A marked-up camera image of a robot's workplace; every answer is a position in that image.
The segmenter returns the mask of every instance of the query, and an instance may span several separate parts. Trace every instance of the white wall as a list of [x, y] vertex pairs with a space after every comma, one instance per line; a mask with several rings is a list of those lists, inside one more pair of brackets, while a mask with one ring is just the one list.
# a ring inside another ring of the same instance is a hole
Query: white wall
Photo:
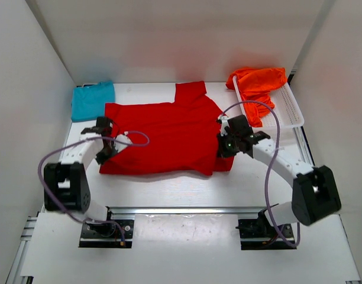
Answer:
[[77, 84], [292, 70], [323, 0], [28, 0]]
[[316, 163], [334, 171], [362, 278], [362, 0], [336, 1], [292, 89]]
[[64, 142], [73, 86], [27, 4], [0, 0], [0, 283], [43, 203], [37, 164]]

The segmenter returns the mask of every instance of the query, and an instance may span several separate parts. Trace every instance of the folded blue cloth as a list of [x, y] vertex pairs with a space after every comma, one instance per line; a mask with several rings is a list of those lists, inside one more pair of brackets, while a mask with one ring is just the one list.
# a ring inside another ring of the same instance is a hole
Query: folded blue cloth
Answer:
[[95, 120], [97, 117], [103, 117], [107, 102], [115, 102], [114, 85], [111, 81], [75, 88], [72, 98], [72, 121]]

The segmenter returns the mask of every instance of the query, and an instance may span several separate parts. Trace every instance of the shirt sleeve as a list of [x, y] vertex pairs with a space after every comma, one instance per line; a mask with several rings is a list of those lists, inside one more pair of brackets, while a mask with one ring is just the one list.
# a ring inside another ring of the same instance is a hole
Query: shirt sleeve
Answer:
[[176, 84], [174, 103], [187, 107], [192, 105], [198, 98], [205, 96], [206, 93], [204, 81]]

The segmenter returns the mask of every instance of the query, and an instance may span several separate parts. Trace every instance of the cable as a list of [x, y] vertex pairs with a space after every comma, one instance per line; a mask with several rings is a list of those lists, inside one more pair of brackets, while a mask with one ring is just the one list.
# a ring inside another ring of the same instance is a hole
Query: cable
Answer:
[[220, 117], [222, 117], [223, 115], [225, 115], [225, 113], [227, 111], [229, 111], [231, 108], [236, 107], [237, 105], [240, 104], [247, 104], [247, 103], [253, 103], [253, 104], [259, 104], [262, 105], [264, 107], [266, 107], [271, 114], [273, 114], [274, 119], [276, 120], [276, 125], [277, 125], [277, 136], [276, 136], [276, 149], [274, 151], [274, 155], [270, 160], [270, 163], [268, 165], [268, 169], [266, 171], [266, 175], [265, 175], [265, 184], [264, 184], [264, 192], [265, 192], [265, 203], [266, 203], [266, 209], [269, 212], [269, 217], [270, 217], [270, 221], [274, 227], [274, 229], [276, 230], [276, 232], [278, 233], [279, 237], [284, 241], [285, 244], [287, 244], [290, 247], [296, 248], [299, 243], [300, 243], [300, 223], [297, 223], [297, 240], [296, 243], [293, 244], [290, 241], [288, 241], [286, 239], [286, 237], [282, 234], [282, 232], [280, 231], [279, 227], [276, 224], [276, 220], [274, 218], [274, 215], [272, 213], [272, 209], [270, 206], [270, 201], [269, 201], [269, 177], [270, 177], [270, 172], [271, 169], [273, 167], [274, 162], [276, 161], [277, 155], [278, 155], [278, 151], [279, 151], [279, 146], [280, 146], [280, 132], [281, 132], [281, 128], [280, 128], [280, 121], [278, 120], [278, 117], [276, 115], [276, 113], [267, 105], [264, 104], [263, 102], [257, 102], [257, 101], [241, 101], [241, 102], [237, 102], [236, 104], [233, 104], [231, 106], [229, 106], [227, 109], [225, 109], [222, 114], [220, 115]]
[[[285, 225], [279, 226], [280, 231], [283, 231], [284, 226]], [[262, 249], [265, 249], [265, 248], [271, 246], [272, 244], [274, 244], [277, 241], [278, 237], [279, 237], [279, 235], [278, 235], [278, 233], [276, 233], [276, 235], [273, 238], [271, 238], [269, 241], [267, 241], [263, 246], [259, 247], [258, 250], [262, 250]]]
[[145, 144], [143, 144], [143, 146], [147, 146], [148, 144], [150, 144], [150, 138], [148, 137], [147, 134], [141, 132], [141, 131], [136, 131], [136, 130], [130, 130], [130, 131], [124, 131], [125, 135], [129, 135], [129, 134], [140, 134], [142, 136], [144, 136], [147, 139], [147, 142]]
[[65, 213], [66, 215], [69, 216], [69, 218], [71, 218], [73, 221], [77, 222], [77, 223], [80, 223], [80, 224], [83, 224], [84, 222], [86, 221], [93, 221], [95, 223], [98, 223], [98, 224], [104, 224], [104, 223], [107, 223], [107, 224], [114, 224], [116, 228], [118, 228], [121, 232], [121, 241], [124, 243], [125, 242], [125, 238], [124, 238], [124, 230], [122, 229], [122, 227], [115, 221], [113, 220], [105, 220], [105, 221], [101, 221], [101, 220], [92, 220], [90, 218], [86, 218], [85, 220], [79, 220], [78, 218], [76, 218], [71, 211], [69, 211], [65, 206], [64, 204], [62, 204], [60, 202], [60, 200], [57, 199], [57, 197], [55, 196], [55, 194], [50, 190], [50, 188], [48, 187], [48, 185], [46, 184], [46, 182], [44, 181], [44, 178], [43, 178], [43, 175], [42, 175], [42, 168], [43, 168], [43, 164], [44, 162], [49, 158], [51, 157], [52, 155], [55, 155], [56, 153], [59, 153], [61, 151], [64, 151], [66, 149], [69, 149], [69, 148], [72, 148], [74, 146], [78, 146], [80, 144], [83, 144], [85, 142], [88, 142], [88, 141], [93, 141], [93, 140], [108, 140], [108, 141], [114, 141], [116, 143], [120, 143], [120, 144], [123, 144], [123, 145], [128, 145], [128, 146], [133, 146], [133, 147], [145, 147], [147, 146], [149, 143], [150, 143], [150, 139], [149, 137], [144, 134], [144, 133], [141, 133], [139, 131], [135, 131], [135, 133], [139, 133], [139, 134], [142, 134], [145, 138], [147, 138], [147, 142], [144, 143], [144, 144], [130, 144], [130, 143], [126, 143], [126, 142], [122, 142], [122, 141], [119, 141], [119, 140], [116, 140], [114, 138], [111, 138], [111, 137], [91, 137], [91, 138], [87, 138], [87, 139], [84, 139], [84, 140], [80, 140], [78, 142], [75, 142], [71, 145], [68, 145], [68, 146], [65, 146], [63, 148], [60, 148], [60, 149], [57, 149], [57, 150], [54, 150], [52, 152], [49, 152], [47, 155], [45, 155], [40, 161], [39, 161], [39, 164], [38, 164], [38, 177], [39, 177], [39, 181], [41, 182], [41, 184], [43, 185], [43, 188], [44, 190], [46, 191], [46, 194], [52, 199], [52, 201], [57, 205], [57, 207], [59, 207], [59, 209]]

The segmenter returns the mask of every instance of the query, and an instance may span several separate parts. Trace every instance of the black mounting plate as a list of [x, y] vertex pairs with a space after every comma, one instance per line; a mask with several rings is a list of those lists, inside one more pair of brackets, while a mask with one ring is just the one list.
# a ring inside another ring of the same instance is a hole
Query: black mounting plate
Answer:
[[[239, 219], [239, 234], [241, 250], [288, 250], [293, 249], [285, 244], [281, 238], [278, 238], [273, 244], [266, 245], [271, 238], [277, 233], [274, 228], [270, 230], [266, 235], [257, 230], [257, 219]], [[283, 235], [289, 239], [291, 243], [295, 243], [293, 229], [290, 224], [285, 224]]]
[[125, 231], [125, 246], [121, 244], [121, 232], [116, 230], [110, 236], [91, 230], [88, 223], [82, 224], [79, 247], [130, 249], [134, 235], [134, 220], [114, 220]]

